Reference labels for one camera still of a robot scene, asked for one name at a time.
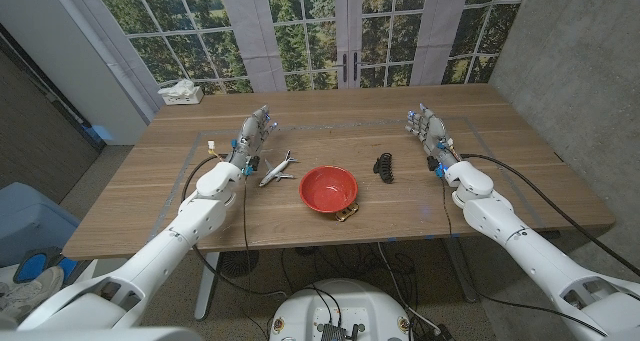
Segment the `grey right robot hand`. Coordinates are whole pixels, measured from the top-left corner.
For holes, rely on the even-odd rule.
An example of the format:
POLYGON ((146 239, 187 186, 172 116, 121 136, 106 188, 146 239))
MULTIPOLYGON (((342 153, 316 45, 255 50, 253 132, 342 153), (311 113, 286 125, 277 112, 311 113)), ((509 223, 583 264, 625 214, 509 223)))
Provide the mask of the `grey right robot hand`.
POLYGON ((448 168, 460 161, 444 122, 423 104, 420 104, 419 111, 408 112, 405 129, 419 139, 432 162, 448 168))

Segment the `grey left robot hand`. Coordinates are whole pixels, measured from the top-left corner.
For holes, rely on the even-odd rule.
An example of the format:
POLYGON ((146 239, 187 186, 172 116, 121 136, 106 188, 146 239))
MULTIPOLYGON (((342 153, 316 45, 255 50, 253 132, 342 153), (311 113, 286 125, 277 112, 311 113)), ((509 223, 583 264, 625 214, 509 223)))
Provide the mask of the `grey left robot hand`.
POLYGON ((271 123, 269 106, 264 105, 253 112, 243 123, 236 144, 226 157, 229 162, 239 169, 244 169, 249 161, 256 157, 270 133, 277 127, 277 123, 271 123))

